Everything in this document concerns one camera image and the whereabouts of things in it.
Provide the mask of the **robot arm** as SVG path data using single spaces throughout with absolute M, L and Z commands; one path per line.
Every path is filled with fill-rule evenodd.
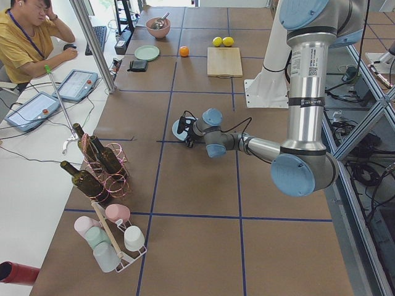
M 339 174 L 321 140 L 329 48 L 358 42 L 367 1 L 280 1 L 261 72 L 245 82 L 248 107 L 288 109 L 287 137 L 281 144 L 222 130 L 222 113 L 180 117 L 173 134 L 188 146 L 204 141 L 209 157 L 239 150 L 271 164 L 276 187 L 303 197 L 332 185 Z

